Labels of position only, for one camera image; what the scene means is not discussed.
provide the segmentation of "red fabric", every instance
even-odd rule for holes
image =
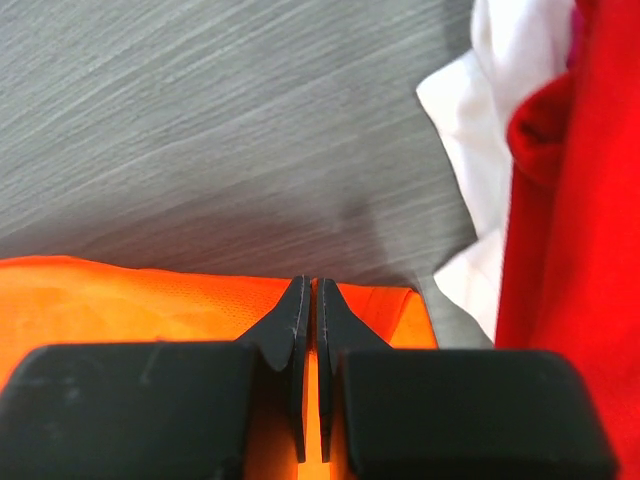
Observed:
[[[583,0],[575,69],[516,112],[497,347],[582,373],[640,479],[640,2]]]
[[[567,66],[573,66],[580,57],[580,49],[582,48],[582,35],[584,32],[584,17],[580,10],[576,7],[571,12],[571,50],[567,58]]]

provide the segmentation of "white cloth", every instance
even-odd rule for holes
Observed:
[[[573,5],[573,0],[476,0],[472,49],[417,89],[478,236],[434,278],[491,340],[513,165],[505,132],[518,105],[566,69]]]

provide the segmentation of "orange cloth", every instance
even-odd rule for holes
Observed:
[[[132,270],[69,257],[0,261],[0,386],[31,350],[54,343],[234,340],[278,302],[289,280]],[[397,348],[435,348],[409,288],[339,285],[351,310]],[[321,463],[317,358],[309,356],[307,462]]]

